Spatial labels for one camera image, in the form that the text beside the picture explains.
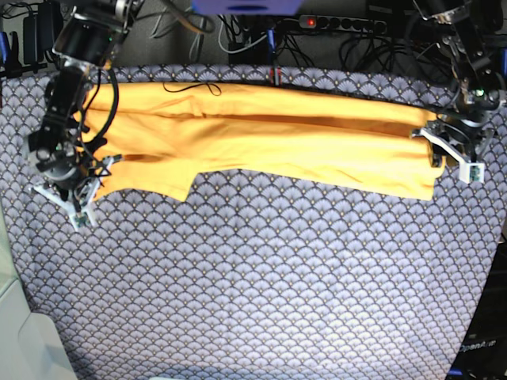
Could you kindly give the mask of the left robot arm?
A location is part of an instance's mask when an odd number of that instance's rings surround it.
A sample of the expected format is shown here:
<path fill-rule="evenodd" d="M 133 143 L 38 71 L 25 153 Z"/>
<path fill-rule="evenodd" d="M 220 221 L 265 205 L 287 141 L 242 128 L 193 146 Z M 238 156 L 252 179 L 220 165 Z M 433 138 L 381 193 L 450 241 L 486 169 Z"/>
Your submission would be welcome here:
<path fill-rule="evenodd" d="M 436 160 L 452 159 L 475 181 L 485 165 L 484 151 L 494 137 L 487 118 L 506 104 L 506 78 L 496 35 L 496 21 L 503 20 L 499 1 L 416 1 L 416 14 L 406 27 L 410 40 L 417 21 L 436 35 L 439 51 L 448 57 L 456 92 L 436 111 L 436 118 L 413 131 L 427 139 Z"/>

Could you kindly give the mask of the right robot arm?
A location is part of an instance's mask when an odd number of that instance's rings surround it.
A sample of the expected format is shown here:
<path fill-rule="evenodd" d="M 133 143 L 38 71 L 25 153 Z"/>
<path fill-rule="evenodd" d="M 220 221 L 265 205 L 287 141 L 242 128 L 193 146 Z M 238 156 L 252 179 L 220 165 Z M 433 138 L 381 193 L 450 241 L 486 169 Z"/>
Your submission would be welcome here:
<path fill-rule="evenodd" d="M 99 132 L 84 142 L 86 113 L 92 89 L 92 69 L 109 70 L 143 6 L 141 1 L 83 1 L 74 5 L 71 19 L 52 51 L 60 60 L 58 74 L 46 88 L 46 111 L 40 128 L 26 136 L 25 160 L 54 186 L 64 200 L 77 197 L 94 179 L 108 174 L 94 152 L 107 142 L 119 105 L 118 81 L 109 71 L 113 101 Z"/>

